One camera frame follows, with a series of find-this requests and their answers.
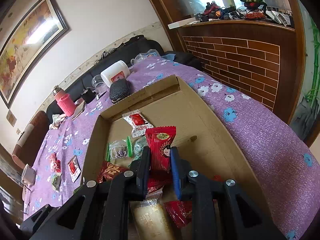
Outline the pink sleeved thermos bottle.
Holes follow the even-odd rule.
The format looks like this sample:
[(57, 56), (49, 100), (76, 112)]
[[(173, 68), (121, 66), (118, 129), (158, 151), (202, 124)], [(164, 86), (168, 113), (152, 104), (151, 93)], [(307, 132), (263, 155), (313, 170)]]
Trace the pink sleeved thermos bottle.
[(67, 94), (61, 87), (55, 86), (53, 88), (53, 97), (57, 102), (57, 105), (61, 108), (63, 113), (70, 117), (74, 114), (76, 110), (76, 105), (73, 102), (71, 96)]

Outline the cardboard box tray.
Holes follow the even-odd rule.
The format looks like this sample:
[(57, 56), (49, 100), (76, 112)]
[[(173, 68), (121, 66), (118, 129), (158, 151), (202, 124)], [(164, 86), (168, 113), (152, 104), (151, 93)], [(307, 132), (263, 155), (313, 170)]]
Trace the cardboard box tray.
[(210, 180), (234, 180), (270, 218), (258, 180), (232, 136), (198, 94), (173, 75), (135, 92), (99, 114), (82, 169), (86, 179), (97, 177), (107, 143), (130, 134), (130, 126), (122, 115), (135, 109), (154, 126), (175, 126), (177, 134), (173, 145), (181, 159)]

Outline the white ceramic mug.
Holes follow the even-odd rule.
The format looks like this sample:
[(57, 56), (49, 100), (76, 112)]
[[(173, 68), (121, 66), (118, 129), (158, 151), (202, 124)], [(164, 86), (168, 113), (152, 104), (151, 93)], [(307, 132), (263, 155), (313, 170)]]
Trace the white ceramic mug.
[(21, 176), (22, 184), (33, 185), (35, 183), (35, 179), (36, 179), (36, 171), (29, 164), (26, 164)]

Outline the clear glass cup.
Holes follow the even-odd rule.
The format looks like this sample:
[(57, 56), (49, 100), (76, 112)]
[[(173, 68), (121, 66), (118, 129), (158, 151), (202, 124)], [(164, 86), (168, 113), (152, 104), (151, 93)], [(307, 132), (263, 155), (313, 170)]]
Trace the clear glass cup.
[(96, 75), (92, 79), (92, 86), (98, 95), (102, 95), (107, 91), (108, 86), (104, 83), (101, 75)]

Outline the purple floral tablecloth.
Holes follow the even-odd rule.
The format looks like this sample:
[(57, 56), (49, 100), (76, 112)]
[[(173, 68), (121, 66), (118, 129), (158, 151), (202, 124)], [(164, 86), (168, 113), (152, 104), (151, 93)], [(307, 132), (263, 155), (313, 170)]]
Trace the purple floral tablecloth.
[[(138, 91), (165, 77), (183, 79), (222, 121), (241, 148), (266, 196), (272, 218), (287, 239), (301, 239), (319, 211), (319, 162), (295, 132), (246, 92), (225, 85), (193, 67), (150, 57), (134, 65), (128, 77)], [(35, 185), (25, 197), (25, 216), (46, 204), (61, 206), (80, 185), (67, 164), (76, 155), (83, 164), (99, 114), (112, 105), (108, 95), (93, 100), (75, 120), (47, 132), (33, 165)], [(61, 161), (61, 184), (53, 190), (49, 156)]]

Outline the white plastic jar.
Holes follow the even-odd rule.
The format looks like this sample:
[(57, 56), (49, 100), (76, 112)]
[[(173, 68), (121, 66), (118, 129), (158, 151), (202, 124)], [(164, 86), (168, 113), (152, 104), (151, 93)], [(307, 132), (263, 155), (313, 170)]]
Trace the white plastic jar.
[(111, 85), (116, 81), (125, 79), (129, 75), (130, 70), (127, 64), (122, 60), (115, 62), (100, 73), (103, 82), (107, 85), (108, 88), (110, 88)]

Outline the red cartoon face snack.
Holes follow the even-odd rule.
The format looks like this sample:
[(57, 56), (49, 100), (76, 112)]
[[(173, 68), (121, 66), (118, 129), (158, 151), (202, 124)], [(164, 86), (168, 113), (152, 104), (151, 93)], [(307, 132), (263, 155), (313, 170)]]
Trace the red cartoon face snack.
[(172, 181), (170, 175), (170, 149), (176, 136), (176, 127), (163, 126), (148, 128), (145, 136), (151, 151), (148, 193), (152, 193), (164, 185), (170, 184)]

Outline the dark red foil snack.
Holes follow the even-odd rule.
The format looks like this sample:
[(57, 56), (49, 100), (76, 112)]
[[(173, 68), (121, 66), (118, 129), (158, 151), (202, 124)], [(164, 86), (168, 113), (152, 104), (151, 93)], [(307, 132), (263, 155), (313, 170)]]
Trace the dark red foil snack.
[(97, 177), (97, 181), (98, 183), (103, 183), (112, 180), (114, 177), (127, 170), (128, 168), (117, 166), (104, 160)]

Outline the clear green edged snack packet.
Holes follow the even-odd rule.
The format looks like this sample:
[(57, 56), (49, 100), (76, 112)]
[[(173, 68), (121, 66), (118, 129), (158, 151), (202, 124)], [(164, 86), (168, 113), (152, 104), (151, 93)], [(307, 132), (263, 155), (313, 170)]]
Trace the clear green edged snack packet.
[(132, 158), (132, 142), (130, 136), (107, 144), (106, 161), (112, 159)]

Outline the small red candy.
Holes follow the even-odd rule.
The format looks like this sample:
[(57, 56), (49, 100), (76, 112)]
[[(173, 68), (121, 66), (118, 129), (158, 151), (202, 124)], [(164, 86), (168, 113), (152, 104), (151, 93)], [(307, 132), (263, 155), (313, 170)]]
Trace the small red candy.
[(61, 173), (61, 161), (59, 159), (57, 159), (55, 162), (55, 172)]

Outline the tan biscuit packet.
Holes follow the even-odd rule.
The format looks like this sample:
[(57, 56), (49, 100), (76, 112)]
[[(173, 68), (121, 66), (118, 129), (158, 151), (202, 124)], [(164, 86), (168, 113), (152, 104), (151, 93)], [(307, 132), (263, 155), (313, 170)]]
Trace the tan biscuit packet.
[(165, 208), (157, 198), (131, 202), (139, 239), (175, 239)]

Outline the red white snack packet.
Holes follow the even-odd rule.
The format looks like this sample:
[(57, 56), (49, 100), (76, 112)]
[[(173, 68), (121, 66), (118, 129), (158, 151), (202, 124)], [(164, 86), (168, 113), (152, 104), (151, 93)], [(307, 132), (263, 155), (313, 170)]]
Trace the red white snack packet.
[(132, 126), (131, 135), (133, 138), (142, 137), (148, 128), (153, 128), (153, 125), (137, 109), (124, 113), (123, 119)]
[(68, 163), (68, 170), (71, 176), (71, 181), (74, 183), (81, 174), (81, 169), (78, 163), (77, 156), (74, 155)]

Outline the light green snack packet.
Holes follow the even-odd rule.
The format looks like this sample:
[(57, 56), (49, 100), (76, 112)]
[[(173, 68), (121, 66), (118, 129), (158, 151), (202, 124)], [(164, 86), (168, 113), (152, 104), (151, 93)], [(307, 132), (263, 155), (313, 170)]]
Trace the light green snack packet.
[(59, 190), (60, 184), (61, 184), (61, 174), (60, 173), (55, 173), (52, 175), (51, 184), (52, 184), (53, 190), (55, 190), (55, 191)]

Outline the black sofa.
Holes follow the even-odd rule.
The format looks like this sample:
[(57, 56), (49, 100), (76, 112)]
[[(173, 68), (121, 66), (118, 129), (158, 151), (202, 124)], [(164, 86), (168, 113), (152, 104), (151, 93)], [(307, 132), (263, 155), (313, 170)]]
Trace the black sofa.
[(73, 101), (78, 100), (81, 98), (81, 94), (84, 92), (84, 89), (93, 86), (93, 77), (100, 74), (103, 70), (119, 60), (124, 61), (127, 66), (130, 67), (132, 59), (140, 53), (148, 52), (150, 49), (155, 49), (160, 55), (164, 55), (163, 48), (154, 40), (148, 40), (143, 35), (138, 35), (129, 39), (129, 41), (122, 43), (117, 47), (115, 51), (108, 54), (103, 59), (99, 59), (93, 67), (77, 78), (76, 81), (66, 89), (66, 93), (71, 96)]

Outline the pink checkered snack packet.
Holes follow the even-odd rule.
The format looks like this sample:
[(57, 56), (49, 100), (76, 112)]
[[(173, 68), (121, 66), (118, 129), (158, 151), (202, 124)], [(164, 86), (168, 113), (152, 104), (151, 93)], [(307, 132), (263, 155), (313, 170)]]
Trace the pink checkered snack packet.
[(57, 171), (57, 157), (56, 153), (52, 153), (49, 156), (49, 161), (50, 161), (50, 171), (51, 172), (56, 172)]

